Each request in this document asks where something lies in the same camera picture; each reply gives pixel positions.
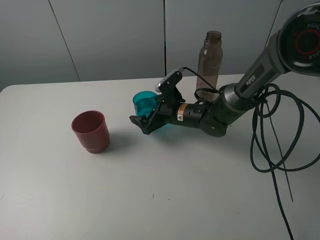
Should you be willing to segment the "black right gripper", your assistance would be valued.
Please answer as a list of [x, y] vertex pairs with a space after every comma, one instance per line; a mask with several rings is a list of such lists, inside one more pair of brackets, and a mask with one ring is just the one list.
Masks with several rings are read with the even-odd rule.
[[167, 124], [199, 129], [202, 117], [203, 105], [198, 102], [167, 104], [159, 100], [156, 109], [147, 114], [131, 115], [129, 120], [141, 125], [143, 134], [149, 135]]

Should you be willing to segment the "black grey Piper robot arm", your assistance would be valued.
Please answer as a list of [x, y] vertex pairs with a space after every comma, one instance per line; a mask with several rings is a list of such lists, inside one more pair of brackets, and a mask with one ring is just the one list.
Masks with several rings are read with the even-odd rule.
[[288, 18], [238, 83], [210, 88], [217, 94], [214, 101], [198, 99], [194, 104], [186, 103], [176, 87], [183, 69], [174, 69], [155, 86], [158, 92], [155, 109], [148, 114], [132, 115], [130, 121], [146, 135], [172, 124], [222, 137], [229, 125], [255, 107], [264, 88], [288, 72], [320, 74], [320, 5], [317, 2]]

